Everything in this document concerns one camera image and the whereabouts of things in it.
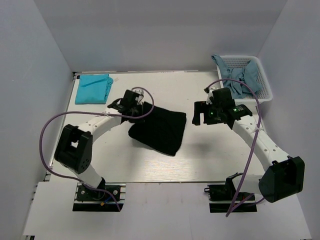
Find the black t-shirt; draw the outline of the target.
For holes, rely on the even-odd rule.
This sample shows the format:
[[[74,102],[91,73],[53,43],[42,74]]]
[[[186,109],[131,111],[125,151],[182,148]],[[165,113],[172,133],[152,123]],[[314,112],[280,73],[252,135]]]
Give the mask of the black t-shirt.
[[[131,126],[128,135],[155,151],[174,157],[182,145],[186,123],[186,113],[155,106],[143,121]]]

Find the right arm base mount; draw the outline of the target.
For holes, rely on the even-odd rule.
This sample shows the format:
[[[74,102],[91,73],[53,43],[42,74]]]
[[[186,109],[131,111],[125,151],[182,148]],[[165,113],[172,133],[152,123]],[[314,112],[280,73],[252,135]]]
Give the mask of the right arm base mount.
[[[208,184],[203,191],[208,195],[210,213],[227,213],[233,194],[227,193],[224,184]],[[253,195],[241,206],[237,207],[233,213],[255,213],[257,212],[255,202],[256,199]]]

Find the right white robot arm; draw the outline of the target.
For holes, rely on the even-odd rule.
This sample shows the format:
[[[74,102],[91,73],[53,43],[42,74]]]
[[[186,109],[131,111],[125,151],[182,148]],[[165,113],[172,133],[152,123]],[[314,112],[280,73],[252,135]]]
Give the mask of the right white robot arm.
[[[228,184],[225,192],[229,198],[240,201],[255,193],[274,203],[303,190],[304,161],[299,156],[289,156],[263,129],[258,129],[257,121],[245,105],[231,103],[217,108],[205,101],[196,101],[192,124],[201,124],[200,115],[204,117],[204,124],[228,125],[249,147],[254,147],[254,154],[263,167],[263,175],[247,175],[243,184],[236,181]]]

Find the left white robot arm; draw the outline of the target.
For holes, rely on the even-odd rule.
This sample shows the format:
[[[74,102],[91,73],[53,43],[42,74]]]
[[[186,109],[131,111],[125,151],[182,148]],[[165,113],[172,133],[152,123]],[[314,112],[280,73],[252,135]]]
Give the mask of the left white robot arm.
[[[129,117],[139,117],[143,114],[142,105],[120,113],[115,108],[108,108],[106,113],[95,116],[80,124],[64,126],[60,135],[54,159],[72,171],[76,178],[89,186],[88,193],[99,200],[105,196],[105,180],[91,165],[93,143],[112,128],[119,126]]]

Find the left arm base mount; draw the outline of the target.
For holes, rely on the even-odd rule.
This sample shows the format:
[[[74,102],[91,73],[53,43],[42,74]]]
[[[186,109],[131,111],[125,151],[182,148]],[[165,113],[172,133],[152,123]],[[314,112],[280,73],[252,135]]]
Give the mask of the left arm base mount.
[[[125,203],[126,184],[106,183],[105,189],[113,195],[121,210]],[[92,191],[79,183],[76,187],[72,211],[97,213],[119,212],[116,202],[108,193]]]

